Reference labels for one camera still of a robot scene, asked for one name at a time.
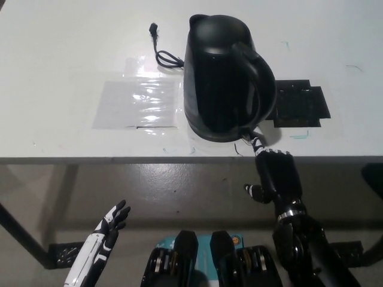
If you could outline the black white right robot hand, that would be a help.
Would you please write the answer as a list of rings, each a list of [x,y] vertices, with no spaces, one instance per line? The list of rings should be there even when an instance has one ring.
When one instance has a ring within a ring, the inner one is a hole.
[[[278,220],[305,214],[302,186],[294,157],[287,151],[264,147],[258,137],[251,140],[251,145],[260,184],[245,184],[247,194],[259,203],[272,202]]]

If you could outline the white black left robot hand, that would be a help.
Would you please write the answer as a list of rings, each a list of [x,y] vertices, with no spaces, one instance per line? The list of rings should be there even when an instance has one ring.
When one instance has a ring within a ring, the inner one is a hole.
[[[130,207],[122,200],[111,208],[88,235],[66,279],[65,286],[95,286],[117,241],[126,226]]]

